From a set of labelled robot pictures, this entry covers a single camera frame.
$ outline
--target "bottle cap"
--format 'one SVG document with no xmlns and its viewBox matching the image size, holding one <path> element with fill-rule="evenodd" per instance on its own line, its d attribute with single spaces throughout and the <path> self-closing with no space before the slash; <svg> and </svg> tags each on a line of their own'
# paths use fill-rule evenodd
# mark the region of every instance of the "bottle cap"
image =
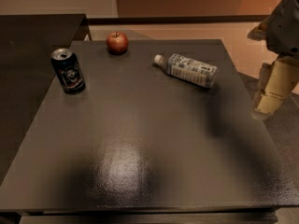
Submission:
<svg viewBox="0 0 299 224">
<path fill-rule="evenodd" d="M 158 65 L 162 65 L 164 63 L 164 57 L 162 55 L 156 55 L 154 62 Z"/>
</svg>

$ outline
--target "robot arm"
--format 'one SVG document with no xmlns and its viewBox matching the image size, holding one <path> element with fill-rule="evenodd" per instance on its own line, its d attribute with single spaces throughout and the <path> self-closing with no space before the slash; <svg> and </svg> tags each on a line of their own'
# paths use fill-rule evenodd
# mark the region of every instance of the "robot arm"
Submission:
<svg viewBox="0 0 299 224">
<path fill-rule="evenodd" d="M 266 119 L 283 103 L 299 82 L 299 0 L 281 0 L 272 14 L 248 37 L 266 40 L 278 57 L 264 63 L 254 99 L 254 117 Z"/>
<path fill-rule="evenodd" d="M 281 0 L 267 21 L 267 48 L 299 58 L 299 0 Z"/>
</svg>

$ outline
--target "can lid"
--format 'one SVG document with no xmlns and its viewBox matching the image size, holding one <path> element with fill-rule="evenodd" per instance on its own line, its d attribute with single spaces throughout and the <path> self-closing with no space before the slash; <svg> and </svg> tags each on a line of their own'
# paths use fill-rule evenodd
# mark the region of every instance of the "can lid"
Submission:
<svg viewBox="0 0 299 224">
<path fill-rule="evenodd" d="M 153 61 L 158 65 L 162 65 L 164 63 L 164 56 L 156 55 Z"/>
<path fill-rule="evenodd" d="M 58 61 L 66 60 L 71 57 L 73 52 L 70 49 L 56 49 L 52 54 L 51 58 Z"/>
</svg>

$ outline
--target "table surface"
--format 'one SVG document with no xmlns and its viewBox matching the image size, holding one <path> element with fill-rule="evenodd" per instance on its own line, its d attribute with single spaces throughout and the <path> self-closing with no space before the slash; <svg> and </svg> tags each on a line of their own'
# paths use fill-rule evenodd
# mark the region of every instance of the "table surface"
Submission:
<svg viewBox="0 0 299 224">
<path fill-rule="evenodd" d="M 53 80 L 0 187 L 0 210 L 203 212 L 299 205 L 220 40 L 73 42 L 87 88 Z M 220 68 L 207 90 L 165 75 L 156 54 Z"/>
</svg>

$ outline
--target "plastic bottle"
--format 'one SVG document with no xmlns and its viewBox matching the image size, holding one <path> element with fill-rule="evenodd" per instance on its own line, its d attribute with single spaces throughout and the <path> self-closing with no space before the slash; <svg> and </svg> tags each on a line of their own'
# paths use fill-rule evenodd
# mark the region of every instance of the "plastic bottle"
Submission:
<svg viewBox="0 0 299 224">
<path fill-rule="evenodd" d="M 156 55 L 154 62 L 168 75 L 189 81 L 198 86 L 211 88 L 215 83 L 217 66 L 173 54 L 169 58 Z"/>
</svg>

